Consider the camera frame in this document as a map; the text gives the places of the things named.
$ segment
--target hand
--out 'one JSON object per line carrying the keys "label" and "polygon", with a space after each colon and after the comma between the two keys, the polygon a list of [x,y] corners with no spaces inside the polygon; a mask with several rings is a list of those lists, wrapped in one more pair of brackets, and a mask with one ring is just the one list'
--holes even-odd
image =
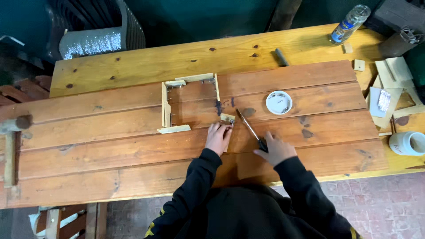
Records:
{"label": "hand", "polygon": [[269,131],[266,132],[266,136],[264,138],[267,141],[269,153],[259,149],[254,150],[254,153],[267,160],[273,167],[288,158],[297,156],[294,146],[290,145],[288,142],[283,142],[280,139],[274,139]]}
{"label": "hand", "polygon": [[230,135],[233,125],[220,125],[220,123],[211,124],[208,129],[207,142],[205,148],[216,152],[219,156],[223,154],[225,148],[229,145]]}

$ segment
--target glass bottle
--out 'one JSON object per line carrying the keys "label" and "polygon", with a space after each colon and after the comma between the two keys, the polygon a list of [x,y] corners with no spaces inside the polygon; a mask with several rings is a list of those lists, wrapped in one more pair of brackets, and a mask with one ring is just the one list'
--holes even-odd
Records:
{"label": "glass bottle", "polygon": [[371,14],[366,5],[355,6],[340,22],[330,36],[330,42],[335,45],[343,44],[359,28]]}

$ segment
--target bottle label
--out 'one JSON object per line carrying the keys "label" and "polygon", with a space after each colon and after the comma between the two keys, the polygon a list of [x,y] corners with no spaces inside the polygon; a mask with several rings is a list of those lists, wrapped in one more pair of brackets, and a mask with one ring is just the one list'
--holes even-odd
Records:
{"label": "bottle label", "polygon": [[340,43],[343,40],[344,33],[343,30],[337,27],[334,32],[332,32],[331,37],[335,42]]}
{"label": "bottle label", "polygon": [[347,20],[343,20],[342,22],[340,22],[339,26],[343,29],[343,30],[348,30],[354,27],[354,25],[350,24],[347,22]]}

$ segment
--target floor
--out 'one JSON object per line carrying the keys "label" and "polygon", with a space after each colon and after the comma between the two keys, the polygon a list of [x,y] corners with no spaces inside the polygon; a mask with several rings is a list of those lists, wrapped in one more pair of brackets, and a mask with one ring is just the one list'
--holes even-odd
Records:
{"label": "floor", "polygon": [[[425,238],[425,172],[323,182],[338,213],[365,239]],[[287,196],[283,187],[273,187]],[[171,197],[108,203],[107,234],[113,239],[143,238]]]}

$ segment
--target screwdriver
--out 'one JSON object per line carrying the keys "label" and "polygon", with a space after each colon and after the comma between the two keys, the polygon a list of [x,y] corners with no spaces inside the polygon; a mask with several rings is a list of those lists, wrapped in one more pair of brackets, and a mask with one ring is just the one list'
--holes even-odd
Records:
{"label": "screwdriver", "polygon": [[266,140],[264,138],[259,138],[257,134],[252,129],[251,125],[248,123],[248,121],[245,119],[245,117],[240,113],[239,109],[236,108],[236,113],[238,113],[238,116],[245,122],[245,124],[248,126],[248,128],[251,130],[252,134],[257,138],[259,149],[262,151],[268,153],[269,148],[267,147]]}

